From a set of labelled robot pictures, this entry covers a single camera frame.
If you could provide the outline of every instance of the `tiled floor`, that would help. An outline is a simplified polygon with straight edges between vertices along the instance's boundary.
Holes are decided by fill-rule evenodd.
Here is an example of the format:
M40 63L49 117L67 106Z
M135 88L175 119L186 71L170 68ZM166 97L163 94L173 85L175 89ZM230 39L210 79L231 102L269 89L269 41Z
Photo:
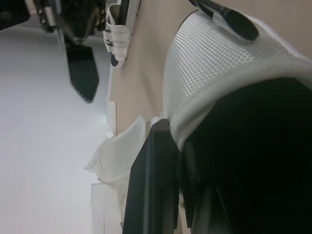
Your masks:
M216 0L265 21L290 44L312 58L310 0ZM177 29L194 11L188 0L142 0L126 65L115 70L111 100L117 102L117 132L143 114L162 112L165 58Z

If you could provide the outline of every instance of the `white slipper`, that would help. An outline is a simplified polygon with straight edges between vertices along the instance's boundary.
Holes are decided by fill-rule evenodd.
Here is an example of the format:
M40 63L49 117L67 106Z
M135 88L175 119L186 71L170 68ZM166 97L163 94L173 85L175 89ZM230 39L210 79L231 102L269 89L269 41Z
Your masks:
M103 35L114 67L121 67L128 57L140 3L141 0L122 0L121 4L108 7Z

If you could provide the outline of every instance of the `white wall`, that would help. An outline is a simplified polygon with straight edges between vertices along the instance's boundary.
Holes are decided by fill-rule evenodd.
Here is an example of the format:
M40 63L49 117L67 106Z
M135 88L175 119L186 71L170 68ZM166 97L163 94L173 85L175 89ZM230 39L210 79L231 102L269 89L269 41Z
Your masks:
M0 233L88 234L91 183L84 166L108 130L110 55L89 44L100 76L94 103L70 84L54 36L15 27L0 34Z

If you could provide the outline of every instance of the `black plastic part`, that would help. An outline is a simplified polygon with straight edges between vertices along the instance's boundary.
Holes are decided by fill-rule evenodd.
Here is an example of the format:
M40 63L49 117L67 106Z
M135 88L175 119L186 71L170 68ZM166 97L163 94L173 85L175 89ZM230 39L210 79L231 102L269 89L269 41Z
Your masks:
M221 6L210 0L193 0L194 3L209 17L213 17L211 9L217 11L227 22L228 26L239 36L246 40L254 41L258 38L259 32L256 26L243 14Z
M176 157L169 123L162 119L152 126L131 168L123 234L172 234L176 229Z
M0 31L29 20L29 12L24 0L0 1Z
M292 78L219 100L185 143L181 187L188 225L217 191L223 233L312 233L312 91Z
M86 103L93 102L98 88L98 71L92 48L71 45L66 52L73 87Z

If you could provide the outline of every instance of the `white mesh fabric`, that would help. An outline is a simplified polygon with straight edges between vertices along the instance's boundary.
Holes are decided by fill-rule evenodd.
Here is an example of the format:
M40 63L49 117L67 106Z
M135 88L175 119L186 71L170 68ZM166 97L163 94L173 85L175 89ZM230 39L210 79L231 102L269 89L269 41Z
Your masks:
M180 150L216 100L243 86L278 77L312 77L271 33L244 42L197 11L178 30L164 70L164 116Z

